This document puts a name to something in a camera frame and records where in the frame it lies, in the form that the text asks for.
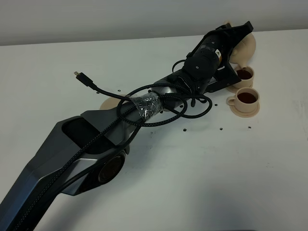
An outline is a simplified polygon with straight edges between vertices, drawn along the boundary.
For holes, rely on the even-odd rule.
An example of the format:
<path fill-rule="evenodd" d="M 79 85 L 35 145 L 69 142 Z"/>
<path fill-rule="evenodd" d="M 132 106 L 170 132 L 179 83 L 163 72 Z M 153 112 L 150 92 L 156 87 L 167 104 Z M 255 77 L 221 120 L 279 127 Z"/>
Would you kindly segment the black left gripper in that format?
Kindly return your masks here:
<path fill-rule="evenodd" d="M 241 26 L 232 26 L 226 23 L 227 32 L 213 30 L 208 32 L 197 46 L 186 56 L 186 73 L 193 80 L 215 78 L 217 82 L 222 80 L 218 69 L 224 64 L 231 46 L 236 46 L 254 28 L 250 21 Z"/>

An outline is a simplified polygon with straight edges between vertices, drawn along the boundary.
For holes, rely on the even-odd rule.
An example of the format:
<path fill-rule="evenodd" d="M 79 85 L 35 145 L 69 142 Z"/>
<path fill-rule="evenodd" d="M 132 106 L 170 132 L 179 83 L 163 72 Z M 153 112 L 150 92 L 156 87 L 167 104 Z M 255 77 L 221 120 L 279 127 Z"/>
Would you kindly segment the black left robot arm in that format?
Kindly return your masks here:
<path fill-rule="evenodd" d="M 246 22 L 229 23 L 208 32 L 182 60 L 183 67 L 125 96 L 100 89 L 84 73 L 76 78 L 86 87 L 117 99 L 114 108 L 85 111 L 58 122 L 25 166 L 0 205 L 3 231 L 32 231 L 60 193 L 77 195 L 115 178 L 142 127 L 158 127 L 181 117 L 197 102 L 213 103 L 212 93 L 240 81 L 231 54 L 253 32 Z"/>

